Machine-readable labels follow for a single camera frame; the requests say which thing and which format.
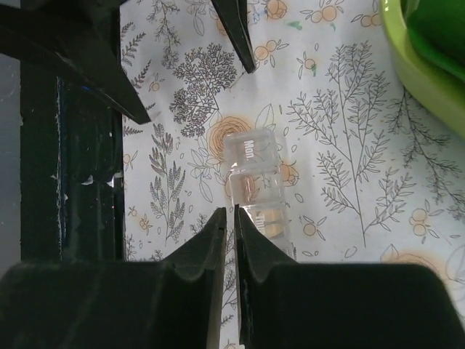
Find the clear weekly pill organizer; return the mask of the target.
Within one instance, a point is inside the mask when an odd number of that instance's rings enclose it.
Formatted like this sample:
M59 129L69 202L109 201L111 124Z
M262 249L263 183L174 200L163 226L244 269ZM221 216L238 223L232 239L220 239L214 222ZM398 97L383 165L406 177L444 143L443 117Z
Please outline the clear weekly pill organizer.
M286 200L274 132L256 129L226 136L225 158L232 203L243 208L269 240L287 238Z

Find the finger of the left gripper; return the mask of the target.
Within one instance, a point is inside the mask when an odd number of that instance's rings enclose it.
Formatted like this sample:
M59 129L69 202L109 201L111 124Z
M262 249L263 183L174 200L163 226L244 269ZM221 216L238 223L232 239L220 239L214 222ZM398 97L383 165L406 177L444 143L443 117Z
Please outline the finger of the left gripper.
M212 0L219 19L247 73L256 70L254 52L248 32L246 0Z
M41 66L138 124L150 117L97 26L122 1L24 1L1 5L1 53Z

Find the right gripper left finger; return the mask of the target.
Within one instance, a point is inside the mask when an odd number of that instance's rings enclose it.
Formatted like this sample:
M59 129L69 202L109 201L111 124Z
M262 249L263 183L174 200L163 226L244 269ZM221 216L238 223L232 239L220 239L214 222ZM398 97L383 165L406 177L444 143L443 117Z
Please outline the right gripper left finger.
M1 279L3 348L218 348L227 213L159 262L22 262Z

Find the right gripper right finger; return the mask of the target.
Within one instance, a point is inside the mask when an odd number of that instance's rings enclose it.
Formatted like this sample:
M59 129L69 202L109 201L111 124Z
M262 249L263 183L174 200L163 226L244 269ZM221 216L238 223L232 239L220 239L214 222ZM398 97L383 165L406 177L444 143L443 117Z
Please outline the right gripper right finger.
M445 285L408 263L299 263L235 208L240 343L246 348L462 348Z

